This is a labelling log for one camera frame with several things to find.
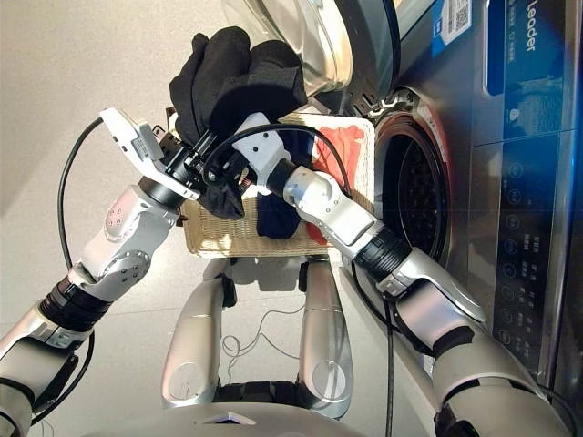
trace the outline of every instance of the red cloth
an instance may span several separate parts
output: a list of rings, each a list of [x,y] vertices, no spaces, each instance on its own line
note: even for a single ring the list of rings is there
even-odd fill
[[[336,129],[323,127],[320,131],[327,136],[336,147],[338,155],[340,155],[344,168],[346,169],[348,183],[351,187],[354,187],[354,177],[356,176],[358,157],[361,153],[361,145],[358,140],[364,138],[364,132],[362,132],[357,126],[338,127]],[[342,172],[340,171],[340,167],[330,149],[327,148],[319,138],[316,140],[315,146],[318,151],[318,157],[316,161],[313,162],[313,169],[332,175],[334,179],[336,179],[336,182],[343,187]],[[306,223],[306,228],[308,230],[308,235],[310,235],[314,241],[317,241],[321,245],[327,244],[327,241],[320,230],[312,223]]]

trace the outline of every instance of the washing machine door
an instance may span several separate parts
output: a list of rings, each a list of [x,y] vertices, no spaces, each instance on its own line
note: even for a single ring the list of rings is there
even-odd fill
[[[223,0],[252,44],[287,42],[302,59],[308,96],[333,114],[361,116],[391,90],[400,41],[392,0]]]

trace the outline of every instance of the control panel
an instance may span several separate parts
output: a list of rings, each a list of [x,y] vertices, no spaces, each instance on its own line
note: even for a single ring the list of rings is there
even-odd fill
[[[508,141],[502,152],[492,332],[537,377],[547,290],[557,134]]]

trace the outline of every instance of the black cloth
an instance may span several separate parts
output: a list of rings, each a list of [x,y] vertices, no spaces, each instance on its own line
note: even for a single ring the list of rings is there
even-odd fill
[[[170,82],[170,99],[176,129],[192,146],[207,129],[221,141],[249,114],[262,112],[274,122],[307,102],[301,61],[292,49],[266,41],[250,50],[249,37],[238,27],[221,29],[210,40],[194,36],[192,55]],[[224,219],[244,215],[235,181],[207,188],[199,203]]]

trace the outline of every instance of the floor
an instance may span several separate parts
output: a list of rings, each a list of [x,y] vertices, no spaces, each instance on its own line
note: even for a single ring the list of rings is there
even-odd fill
[[[104,107],[123,107],[151,125],[164,125],[168,82],[190,51],[194,32],[227,23],[219,0],[19,0],[1,9],[1,250],[0,335],[65,274],[56,231],[56,190],[78,134]],[[97,232],[107,207],[138,173],[117,152],[104,128],[79,152],[66,192],[66,229],[73,259]],[[296,261],[267,259],[264,276],[245,261],[239,304],[224,312],[223,335],[242,343],[266,310],[296,310]],[[97,346],[86,378],[30,435],[81,435],[161,408],[159,381],[182,304],[207,261],[186,250],[173,229],[148,276],[97,325]],[[355,387],[343,421],[364,435],[384,435],[386,355],[378,326],[341,288],[353,347]],[[302,314],[272,315],[264,330],[297,353]],[[221,378],[225,364],[221,361]],[[291,379],[297,362],[260,341],[240,359],[235,381]],[[395,436],[420,434],[395,375]]]

